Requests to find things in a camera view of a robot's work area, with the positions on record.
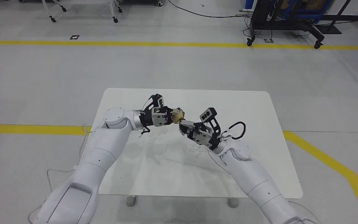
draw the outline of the table leg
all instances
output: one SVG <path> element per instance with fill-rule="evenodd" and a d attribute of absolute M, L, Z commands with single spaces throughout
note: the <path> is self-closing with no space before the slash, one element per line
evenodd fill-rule
<path fill-rule="evenodd" d="M 237 198 L 228 198 L 228 205 L 230 208 L 237 208 L 239 206 L 239 200 Z"/>
<path fill-rule="evenodd" d="M 128 206 L 128 207 L 133 207 L 135 205 L 135 202 L 136 202 L 136 196 L 127 196 L 127 199 L 125 201 L 125 204 Z"/>

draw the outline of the black cable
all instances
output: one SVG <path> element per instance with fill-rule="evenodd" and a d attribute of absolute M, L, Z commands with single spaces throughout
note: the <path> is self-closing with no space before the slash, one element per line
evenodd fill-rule
<path fill-rule="evenodd" d="M 246 124 L 244 122 L 236 122 L 235 124 L 231 125 L 228 129 L 230 130 L 238 124 L 242 124 L 242 126 L 244 127 L 244 130 L 242 130 L 242 133 L 239 137 L 231 137 L 233 140 L 238 140 L 238 139 L 242 138 L 246 132 Z"/>
<path fill-rule="evenodd" d="M 248 16 L 248 14 L 236 14 L 235 16 L 207 16 L 207 15 L 203 15 L 203 14 L 199 14 L 199 13 L 196 13 L 196 12 L 192 12 L 192 11 L 189 11 L 189 10 L 186 10 L 185 8 L 181 8 L 179 6 L 177 6 L 176 4 L 172 3 L 170 0 L 168 0 L 170 2 L 170 4 L 172 4 L 173 6 L 181 9 L 181 10 L 184 10 L 186 12 L 189 12 L 189 13 L 192 13 L 194 15 L 198 15 L 198 16 L 204 16 L 204 17 L 208 17 L 208 18 L 234 18 L 234 17 L 244 17 L 244 16 Z"/>

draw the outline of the white cable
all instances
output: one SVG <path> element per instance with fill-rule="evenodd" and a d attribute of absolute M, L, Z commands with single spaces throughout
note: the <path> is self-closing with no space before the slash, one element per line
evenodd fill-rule
<path fill-rule="evenodd" d="M 82 159 L 82 156 L 83 156 L 83 153 L 81 153 L 82 152 L 82 148 L 83 148 L 83 145 L 84 145 L 84 143 L 85 143 L 85 141 L 86 141 L 86 138 L 87 138 L 87 128 L 88 128 L 88 126 L 87 125 L 82 125 L 82 130 L 84 131 L 84 138 L 83 138 L 83 141 L 82 141 L 82 144 L 81 144 L 81 147 L 79 148 L 79 158 L 78 158 L 78 162 L 76 163 L 76 165 L 71 169 L 71 170 L 56 170 L 56 169 L 48 169 L 47 171 L 46 171 L 46 174 L 47 174 L 47 180 L 48 180 L 48 182 L 49 182 L 49 186 L 50 186 L 50 190 L 51 190 L 51 192 L 53 191 L 53 189 L 52 189 L 52 185 L 51 185 L 51 180 L 50 180 L 50 176 L 49 176 L 49 171 L 50 170 L 52 170 L 52 171 L 57 171 L 57 172 L 72 172 L 72 171 L 74 171 L 76 168 L 77 168 L 77 166 L 78 166 L 78 164 L 79 164 L 79 162 L 81 161 L 81 159 Z"/>
<path fill-rule="evenodd" d="M 53 190 L 52 190 L 51 180 L 50 180 L 50 176 L 49 176 L 49 171 L 50 171 L 50 170 L 53 170 L 53 171 L 57 171 L 57 172 L 72 172 L 72 171 L 74 171 L 74 170 L 77 168 L 78 164 L 80 163 L 80 161 L 82 160 L 82 157 L 83 157 L 83 153 L 81 153 L 81 152 L 82 152 L 82 148 L 83 148 L 83 146 L 84 146 L 84 143 L 86 142 L 87 134 L 88 134 L 88 133 L 91 133 L 91 132 L 88 132 L 87 129 L 88 129 L 88 126 L 87 126 L 87 125 L 85 125 L 85 124 L 82 125 L 82 130 L 83 130 L 83 132 L 84 132 L 84 138 L 83 138 L 81 147 L 79 148 L 79 160 L 78 160 L 77 164 L 76 164 L 71 170 L 48 169 L 48 170 L 46 171 L 47 181 L 49 182 L 49 186 L 50 186 L 51 192 L 52 192 Z M 28 221 L 30 224 L 32 224 L 32 222 L 31 222 L 31 220 L 30 220 L 31 214 L 33 214 L 36 210 L 38 210 L 39 208 L 41 208 L 42 205 L 43 205 L 43 203 L 42 203 L 40 206 L 38 206 L 37 208 L 35 208 L 34 210 L 32 210 L 32 212 L 30 212 L 29 215 L 27 216 L 27 221 Z"/>
<path fill-rule="evenodd" d="M 308 208 L 306 208 L 305 206 L 301 205 L 301 204 L 298 203 L 298 202 L 293 202 L 293 201 L 291 201 L 291 200 L 289 200 L 289 203 L 297 204 L 297 205 L 301 206 L 302 208 L 306 209 L 306 211 L 309 212 L 314 218 L 316 218 L 320 224 L 323 224 L 323 223 L 319 220 L 319 218 L 317 218 L 317 216 L 316 216 L 315 214 L 313 214 L 313 212 L 311 212 L 311 211 L 310 211 Z M 310 220 L 310 219 L 308 219 L 308 218 L 305 218 L 305 219 L 302 220 L 303 223 L 304 223 L 304 221 L 309 221 L 309 222 L 311 222 L 311 223 L 313 223 L 313 224 L 316 224 L 315 222 L 313 222 L 312 220 Z"/>

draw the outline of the robot arm cover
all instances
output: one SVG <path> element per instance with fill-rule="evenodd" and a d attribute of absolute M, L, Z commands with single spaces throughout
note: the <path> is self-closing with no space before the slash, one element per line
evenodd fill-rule
<path fill-rule="evenodd" d="M 241 141 L 228 139 L 220 158 L 241 190 L 260 208 L 271 224 L 301 223 L 295 209 L 282 196 L 271 176 L 249 155 Z"/>

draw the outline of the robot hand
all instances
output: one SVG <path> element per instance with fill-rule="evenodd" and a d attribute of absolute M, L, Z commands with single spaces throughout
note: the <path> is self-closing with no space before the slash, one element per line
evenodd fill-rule
<path fill-rule="evenodd" d="M 208 108 L 200 115 L 199 123 L 181 120 L 180 132 L 195 143 L 207 146 L 225 162 L 235 182 L 257 204 L 270 224 L 301 223 L 295 209 L 282 196 L 271 176 L 251 156 L 249 147 L 239 140 L 246 131 L 246 125 L 237 122 L 220 133 L 215 116 L 215 109 Z M 237 124 L 243 125 L 243 133 L 239 137 L 232 137 L 230 129 Z"/>

